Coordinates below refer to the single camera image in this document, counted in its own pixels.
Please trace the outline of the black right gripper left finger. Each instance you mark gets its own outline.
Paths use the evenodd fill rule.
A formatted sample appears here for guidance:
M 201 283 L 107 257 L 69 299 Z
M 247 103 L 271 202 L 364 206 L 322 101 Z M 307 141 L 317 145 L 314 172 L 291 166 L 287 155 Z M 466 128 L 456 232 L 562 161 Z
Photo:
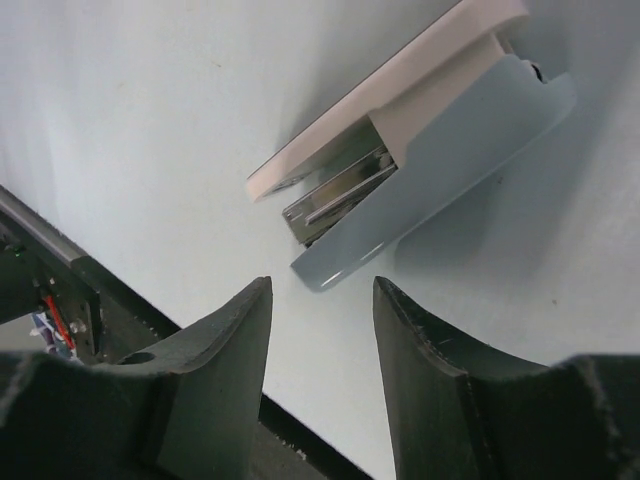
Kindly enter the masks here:
M 244 479 L 264 381 L 272 282 L 116 365 L 1 356 L 5 479 Z

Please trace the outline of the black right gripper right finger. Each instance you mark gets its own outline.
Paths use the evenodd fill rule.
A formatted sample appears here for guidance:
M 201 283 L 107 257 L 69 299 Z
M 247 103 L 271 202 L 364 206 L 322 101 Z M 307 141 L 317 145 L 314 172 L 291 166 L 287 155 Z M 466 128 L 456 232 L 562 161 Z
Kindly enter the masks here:
M 373 320 L 400 479 L 635 479 L 639 359 L 510 355 L 373 283 Z

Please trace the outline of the light blue white stapler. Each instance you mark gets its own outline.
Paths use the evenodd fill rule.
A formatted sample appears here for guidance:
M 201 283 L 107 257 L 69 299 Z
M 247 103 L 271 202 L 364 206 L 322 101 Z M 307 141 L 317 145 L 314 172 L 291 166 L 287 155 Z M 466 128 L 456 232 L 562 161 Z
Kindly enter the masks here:
M 571 77 L 512 49 L 521 1 L 443 1 L 428 27 L 247 179 L 253 201 L 309 177 L 282 213 L 291 267 L 323 292 L 438 214 L 560 124 Z

